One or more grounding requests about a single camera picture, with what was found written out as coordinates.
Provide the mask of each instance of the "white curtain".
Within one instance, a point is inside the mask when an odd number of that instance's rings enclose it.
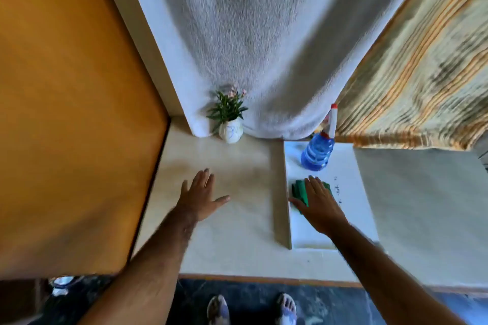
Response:
[[[192,132],[212,91],[248,92],[245,132],[310,134],[403,0],[139,0]]]

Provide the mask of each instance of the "cabinet door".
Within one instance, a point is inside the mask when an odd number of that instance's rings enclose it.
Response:
[[[0,0],[0,279],[114,273],[168,116],[112,0]]]

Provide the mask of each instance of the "white board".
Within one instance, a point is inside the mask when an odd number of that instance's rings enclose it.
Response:
[[[308,142],[283,142],[283,144],[288,196],[291,196],[291,185],[296,180],[303,180],[308,175],[318,176],[322,181],[330,184],[332,194],[349,223],[373,242],[379,243],[378,232],[352,144],[336,143],[327,167],[321,171],[310,171],[301,164],[300,157]],[[332,241],[326,235],[317,232],[290,203],[288,203],[288,218],[292,249],[335,249]]]

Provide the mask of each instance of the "white ceramic pot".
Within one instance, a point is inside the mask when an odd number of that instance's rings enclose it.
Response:
[[[219,135],[228,144],[237,142],[244,132],[242,119],[237,117],[235,120],[224,122],[219,127]]]

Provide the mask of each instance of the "striped curtain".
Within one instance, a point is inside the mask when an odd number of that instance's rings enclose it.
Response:
[[[406,0],[338,98],[337,140],[468,150],[488,129],[488,0]]]

